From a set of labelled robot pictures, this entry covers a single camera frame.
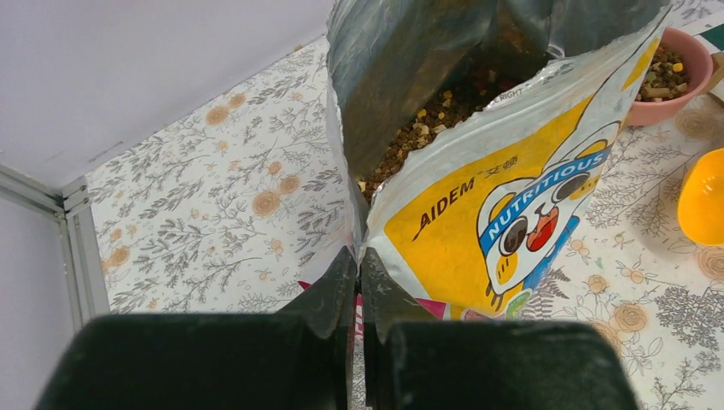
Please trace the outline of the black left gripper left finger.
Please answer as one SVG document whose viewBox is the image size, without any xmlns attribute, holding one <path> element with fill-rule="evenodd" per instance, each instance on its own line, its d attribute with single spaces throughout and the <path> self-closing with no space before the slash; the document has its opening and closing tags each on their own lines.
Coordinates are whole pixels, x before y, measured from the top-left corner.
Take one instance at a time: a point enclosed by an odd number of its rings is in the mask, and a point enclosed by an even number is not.
<svg viewBox="0 0 724 410">
<path fill-rule="evenodd" d="M 346 409 L 356 263 L 275 313 L 113 314 L 73 339 L 39 409 Z"/>
</svg>

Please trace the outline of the yellow plastic scoop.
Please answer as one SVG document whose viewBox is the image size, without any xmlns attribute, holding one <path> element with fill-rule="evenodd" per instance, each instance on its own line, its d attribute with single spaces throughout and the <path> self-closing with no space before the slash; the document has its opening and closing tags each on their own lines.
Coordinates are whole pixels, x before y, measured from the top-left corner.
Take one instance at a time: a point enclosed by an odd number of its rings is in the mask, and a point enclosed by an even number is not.
<svg viewBox="0 0 724 410">
<path fill-rule="evenodd" d="M 723 245 L 723 149 L 702 155 L 685 176 L 677 218 L 694 243 Z"/>
</svg>

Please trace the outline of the pet food bag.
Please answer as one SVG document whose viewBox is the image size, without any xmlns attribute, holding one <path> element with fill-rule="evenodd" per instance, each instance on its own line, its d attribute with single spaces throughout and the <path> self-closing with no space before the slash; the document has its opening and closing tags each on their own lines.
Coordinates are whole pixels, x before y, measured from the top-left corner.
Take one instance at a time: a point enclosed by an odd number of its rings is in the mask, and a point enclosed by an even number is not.
<svg viewBox="0 0 724 410">
<path fill-rule="evenodd" d="M 441 319 L 515 315 L 581 223 L 668 1 L 338 1 L 326 131 L 349 196 L 309 261 L 377 253 Z"/>
</svg>

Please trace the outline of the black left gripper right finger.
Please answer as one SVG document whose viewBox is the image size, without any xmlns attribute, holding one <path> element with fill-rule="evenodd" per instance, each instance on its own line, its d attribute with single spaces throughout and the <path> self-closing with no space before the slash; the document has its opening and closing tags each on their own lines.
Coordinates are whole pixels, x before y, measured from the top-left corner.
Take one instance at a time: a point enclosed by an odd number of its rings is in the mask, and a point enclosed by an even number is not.
<svg viewBox="0 0 724 410">
<path fill-rule="evenodd" d="M 436 318 L 367 249 L 360 263 L 366 403 L 375 409 L 634 409 L 590 325 Z"/>
</svg>

